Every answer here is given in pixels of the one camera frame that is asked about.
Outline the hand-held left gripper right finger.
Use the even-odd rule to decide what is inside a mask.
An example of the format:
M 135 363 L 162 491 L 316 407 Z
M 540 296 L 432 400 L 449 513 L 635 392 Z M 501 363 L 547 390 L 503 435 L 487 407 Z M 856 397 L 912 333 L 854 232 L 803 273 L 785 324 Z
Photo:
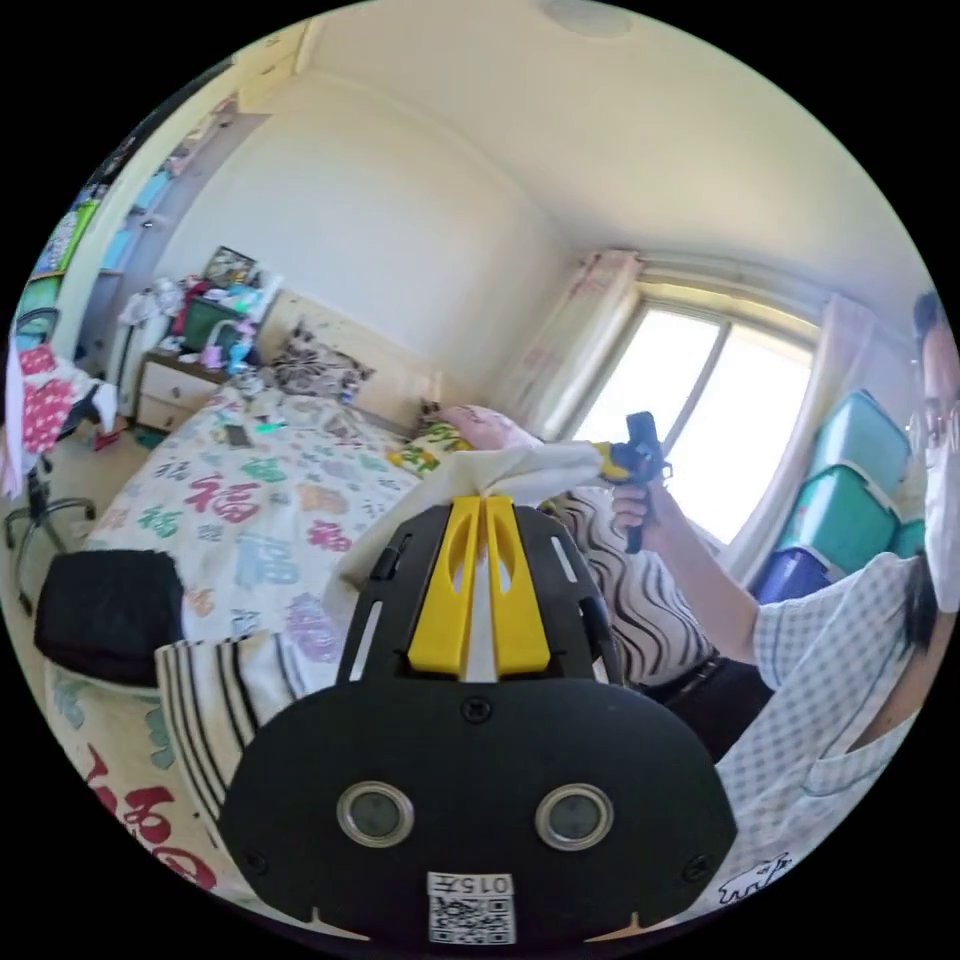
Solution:
M 490 497 L 484 501 L 484 509 L 496 673 L 543 673 L 551 652 L 517 512 L 508 497 Z

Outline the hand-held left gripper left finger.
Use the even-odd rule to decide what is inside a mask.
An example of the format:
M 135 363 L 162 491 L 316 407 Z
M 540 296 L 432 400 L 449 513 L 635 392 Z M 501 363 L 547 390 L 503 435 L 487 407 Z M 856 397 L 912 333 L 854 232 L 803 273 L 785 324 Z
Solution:
M 417 672 L 466 670 L 480 526 L 479 498 L 452 501 L 408 648 Z

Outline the person's right hand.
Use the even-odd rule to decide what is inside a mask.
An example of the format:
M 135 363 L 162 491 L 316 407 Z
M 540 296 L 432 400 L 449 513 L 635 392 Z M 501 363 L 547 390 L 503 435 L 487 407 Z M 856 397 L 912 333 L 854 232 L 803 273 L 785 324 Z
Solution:
M 640 549 L 649 551 L 658 552 L 684 519 L 662 480 L 616 487 L 612 507 L 616 526 L 628 542 L 639 540 Z

